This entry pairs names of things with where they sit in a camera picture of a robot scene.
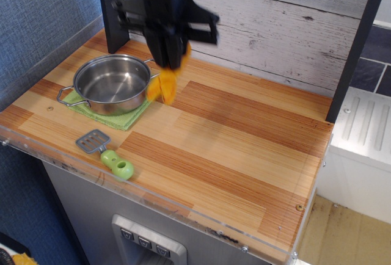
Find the toy spatula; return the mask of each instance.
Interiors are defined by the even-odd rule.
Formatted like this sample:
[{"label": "toy spatula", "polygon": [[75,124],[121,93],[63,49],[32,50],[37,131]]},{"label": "toy spatula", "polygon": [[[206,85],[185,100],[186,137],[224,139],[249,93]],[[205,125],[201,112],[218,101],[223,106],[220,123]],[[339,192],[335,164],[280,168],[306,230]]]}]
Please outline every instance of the toy spatula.
[{"label": "toy spatula", "polygon": [[93,129],[76,140],[76,144],[88,154],[99,151],[102,163],[109,167],[114,175],[128,180],[133,175],[134,167],[132,163],[119,157],[114,150],[107,150],[106,144],[110,140],[110,137],[99,129]]}]

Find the green handle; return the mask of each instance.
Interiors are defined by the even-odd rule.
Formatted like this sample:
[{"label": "green handle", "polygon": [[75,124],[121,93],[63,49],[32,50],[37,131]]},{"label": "green handle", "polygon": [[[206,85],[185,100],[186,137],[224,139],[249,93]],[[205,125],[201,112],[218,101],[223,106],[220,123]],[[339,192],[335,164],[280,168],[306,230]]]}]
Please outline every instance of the green handle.
[{"label": "green handle", "polygon": [[124,180],[128,180],[134,172],[132,163],[122,159],[114,150],[105,150],[100,154],[103,164],[109,167],[112,173]]}]

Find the dark tile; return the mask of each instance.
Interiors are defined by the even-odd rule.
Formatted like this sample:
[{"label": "dark tile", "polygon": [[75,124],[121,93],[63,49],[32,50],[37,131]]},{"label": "dark tile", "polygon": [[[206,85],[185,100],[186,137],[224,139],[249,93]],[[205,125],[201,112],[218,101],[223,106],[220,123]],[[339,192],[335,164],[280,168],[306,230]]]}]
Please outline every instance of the dark tile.
[{"label": "dark tile", "polygon": [[366,59],[359,59],[350,86],[373,92],[379,82],[383,69],[384,64]]},{"label": "dark tile", "polygon": [[361,57],[391,64],[391,30],[372,26]]},{"label": "dark tile", "polygon": [[379,84],[376,93],[385,96],[391,96],[391,66],[390,65],[387,66],[387,69],[384,72],[383,77],[381,78],[381,82]]}]

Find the wooden countertop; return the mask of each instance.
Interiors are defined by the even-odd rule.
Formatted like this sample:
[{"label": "wooden countertop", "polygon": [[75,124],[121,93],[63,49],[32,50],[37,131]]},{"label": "wooden countertop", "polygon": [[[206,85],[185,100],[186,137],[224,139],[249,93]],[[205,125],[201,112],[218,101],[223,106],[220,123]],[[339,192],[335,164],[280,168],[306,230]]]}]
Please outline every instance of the wooden countertop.
[{"label": "wooden countertop", "polygon": [[[148,48],[133,41],[117,53],[150,58]],[[191,59],[174,104],[152,103],[124,132],[56,101],[77,69],[103,54],[101,31],[0,114],[0,136],[11,145],[28,145],[39,158],[79,169],[89,180],[98,182],[103,174],[130,193],[135,186],[151,191],[155,205],[157,195],[166,197],[179,204],[174,213],[209,232],[225,223],[223,240],[248,245],[266,259],[291,252],[305,213],[296,205],[309,203],[331,136],[333,125],[324,121],[331,99]],[[149,66],[157,72],[154,63]],[[110,179],[98,153],[85,154],[75,145],[95,128],[111,137],[109,148],[134,164],[129,181],[136,185]]]}]

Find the black frame post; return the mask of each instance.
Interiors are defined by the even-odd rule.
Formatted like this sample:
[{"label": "black frame post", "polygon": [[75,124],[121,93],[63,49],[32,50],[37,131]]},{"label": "black frame post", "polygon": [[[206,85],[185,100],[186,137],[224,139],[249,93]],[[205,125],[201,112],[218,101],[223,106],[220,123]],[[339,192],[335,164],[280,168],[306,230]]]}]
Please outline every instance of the black frame post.
[{"label": "black frame post", "polygon": [[129,32],[120,28],[118,13],[113,9],[112,0],[100,0],[103,14],[104,30],[109,53],[115,53],[129,40]]},{"label": "black frame post", "polygon": [[353,45],[350,49],[345,67],[343,69],[340,81],[334,93],[334,97],[326,117],[326,121],[328,122],[335,123],[337,120],[343,100],[345,99],[346,93],[349,89],[354,70],[356,69],[361,52],[364,48],[365,41],[367,41],[380,3],[381,0],[368,0],[367,5],[365,6],[359,28],[357,29],[356,36],[354,37]]}]

